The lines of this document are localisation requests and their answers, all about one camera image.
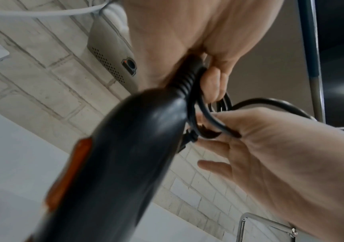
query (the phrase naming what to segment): black hair dryer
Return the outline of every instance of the black hair dryer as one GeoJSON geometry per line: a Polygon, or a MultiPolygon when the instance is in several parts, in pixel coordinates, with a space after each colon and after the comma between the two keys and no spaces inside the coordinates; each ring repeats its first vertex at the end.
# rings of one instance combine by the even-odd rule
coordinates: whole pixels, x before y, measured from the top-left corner
{"type": "Polygon", "coordinates": [[[180,147],[188,99],[205,71],[188,56],[170,84],[132,95],[79,140],[45,198],[46,214],[31,242],[126,242],[180,147]]]}

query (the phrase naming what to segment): hand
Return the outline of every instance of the hand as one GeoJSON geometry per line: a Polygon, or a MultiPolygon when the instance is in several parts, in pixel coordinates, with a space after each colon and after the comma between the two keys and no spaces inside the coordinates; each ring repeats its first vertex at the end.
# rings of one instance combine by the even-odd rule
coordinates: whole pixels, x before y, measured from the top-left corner
{"type": "MultiPolygon", "coordinates": [[[[324,241],[344,241],[344,131],[266,108],[215,116],[242,138],[198,145],[230,164],[199,161],[272,212],[324,241]]],[[[215,130],[202,115],[197,120],[215,130]]]]}
{"type": "Polygon", "coordinates": [[[124,0],[140,88],[165,86],[187,53],[212,57],[205,101],[220,100],[236,62],[264,36],[283,0],[124,0]]]}

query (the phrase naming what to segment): ceiling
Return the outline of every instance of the ceiling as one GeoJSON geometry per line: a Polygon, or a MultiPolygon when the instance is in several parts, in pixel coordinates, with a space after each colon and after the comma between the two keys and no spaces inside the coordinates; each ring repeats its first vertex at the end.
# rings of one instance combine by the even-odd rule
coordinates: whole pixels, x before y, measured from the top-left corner
{"type": "Polygon", "coordinates": [[[319,50],[344,44],[344,0],[315,0],[319,50]]]}

